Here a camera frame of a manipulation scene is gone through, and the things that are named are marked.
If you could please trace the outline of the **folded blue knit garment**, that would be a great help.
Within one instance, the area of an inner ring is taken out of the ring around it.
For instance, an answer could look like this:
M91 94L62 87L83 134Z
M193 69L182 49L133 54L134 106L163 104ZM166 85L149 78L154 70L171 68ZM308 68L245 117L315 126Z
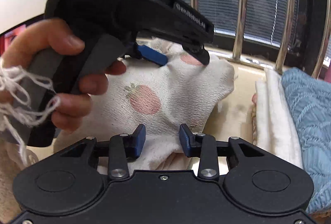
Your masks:
M304 170L314 183L308 214L330 214L330 83L298 68L281 78L294 121Z

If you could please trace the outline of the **stack of folded white clothes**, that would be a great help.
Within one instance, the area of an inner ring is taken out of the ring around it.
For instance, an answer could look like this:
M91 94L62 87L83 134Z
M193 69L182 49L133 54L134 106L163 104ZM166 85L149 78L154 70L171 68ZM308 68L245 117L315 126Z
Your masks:
M265 78L255 82L252 97L252 142L302 169L299 136L285 99L281 76L271 69L264 72Z

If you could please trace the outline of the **white strawberry print garment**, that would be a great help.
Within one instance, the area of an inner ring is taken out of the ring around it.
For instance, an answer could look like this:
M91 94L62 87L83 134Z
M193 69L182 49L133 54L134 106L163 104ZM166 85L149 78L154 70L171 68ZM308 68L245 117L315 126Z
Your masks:
M161 39L154 39L150 46L167 56L167 64L159 67L126 58L125 73L108 76L107 92L92 97L92 111L77 131L58 135L55 151L87 136L107 141L121 133L131 134L143 124L146 141L140 157L129 163L130 171L188 167L179 127L185 123L195 133L203 131L215 105L233 91L235 70L216 56L204 66L180 45Z

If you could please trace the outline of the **white frayed sleeve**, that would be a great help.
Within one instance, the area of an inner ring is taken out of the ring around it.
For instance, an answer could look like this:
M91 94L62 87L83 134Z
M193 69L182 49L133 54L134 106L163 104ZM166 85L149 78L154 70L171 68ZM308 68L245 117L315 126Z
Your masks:
M38 157L27 149L31 131L46 122L46 118L60 104L53 81L22 66L5 67L1 59L1 92L11 100L1 103L1 135L11 158L20 169L38 162Z

